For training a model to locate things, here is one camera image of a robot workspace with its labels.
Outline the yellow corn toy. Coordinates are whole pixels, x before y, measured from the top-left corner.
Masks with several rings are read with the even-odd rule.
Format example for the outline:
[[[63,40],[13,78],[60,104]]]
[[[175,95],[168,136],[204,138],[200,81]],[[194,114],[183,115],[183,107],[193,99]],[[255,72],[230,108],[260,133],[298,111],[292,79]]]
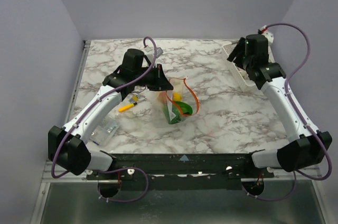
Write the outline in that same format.
[[[182,101],[182,96],[180,93],[177,93],[177,92],[173,92],[172,94],[172,100],[174,102],[177,102],[177,101]]]

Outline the clear zip bag orange zipper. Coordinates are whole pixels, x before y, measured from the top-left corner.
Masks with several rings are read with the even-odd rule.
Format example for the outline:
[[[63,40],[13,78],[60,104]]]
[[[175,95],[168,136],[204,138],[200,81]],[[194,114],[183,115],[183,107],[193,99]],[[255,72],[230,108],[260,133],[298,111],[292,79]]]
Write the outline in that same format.
[[[187,84],[187,78],[169,79],[173,90],[156,94],[156,108],[170,124],[177,124],[199,112],[200,103],[195,92]]]

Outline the white green bok choy toy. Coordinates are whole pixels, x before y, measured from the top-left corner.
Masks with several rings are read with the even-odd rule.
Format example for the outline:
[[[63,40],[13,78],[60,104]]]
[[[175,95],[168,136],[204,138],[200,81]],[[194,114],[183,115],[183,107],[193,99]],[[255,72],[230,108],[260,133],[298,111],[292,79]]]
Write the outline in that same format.
[[[163,114],[169,124],[177,124],[184,121],[189,116],[193,115],[193,109],[185,102],[175,101],[170,107],[164,105],[162,108]]]

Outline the orange peach toy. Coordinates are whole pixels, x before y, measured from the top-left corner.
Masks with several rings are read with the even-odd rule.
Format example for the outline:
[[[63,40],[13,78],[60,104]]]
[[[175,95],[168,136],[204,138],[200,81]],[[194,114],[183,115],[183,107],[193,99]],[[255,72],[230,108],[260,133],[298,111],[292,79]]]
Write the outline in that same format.
[[[160,103],[165,105],[167,103],[167,96],[166,96],[166,92],[165,91],[160,91],[157,95],[156,95],[156,100]]]

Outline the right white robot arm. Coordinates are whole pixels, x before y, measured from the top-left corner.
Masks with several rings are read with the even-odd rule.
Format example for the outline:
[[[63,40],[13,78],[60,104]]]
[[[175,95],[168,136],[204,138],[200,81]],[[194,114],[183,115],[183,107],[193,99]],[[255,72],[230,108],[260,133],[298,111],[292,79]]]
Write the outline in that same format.
[[[244,174],[253,178],[266,167],[292,172],[321,163],[332,136],[312,124],[297,99],[292,97],[285,72],[278,63],[269,62],[268,39],[262,34],[240,38],[227,60],[244,70],[268,98],[288,139],[282,148],[251,153],[251,160],[243,164]]]

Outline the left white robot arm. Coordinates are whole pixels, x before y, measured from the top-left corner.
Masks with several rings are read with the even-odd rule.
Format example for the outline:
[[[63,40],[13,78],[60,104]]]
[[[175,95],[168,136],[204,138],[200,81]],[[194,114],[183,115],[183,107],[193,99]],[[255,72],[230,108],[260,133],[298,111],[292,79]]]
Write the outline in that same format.
[[[80,175],[85,170],[99,171],[105,179],[117,173],[114,158],[103,151],[91,151],[86,144],[102,120],[137,86],[150,91],[173,90],[163,67],[155,59],[160,48],[128,49],[122,64],[107,75],[101,87],[85,108],[62,127],[53,126],[48,132],[48,158],[66,172]]]

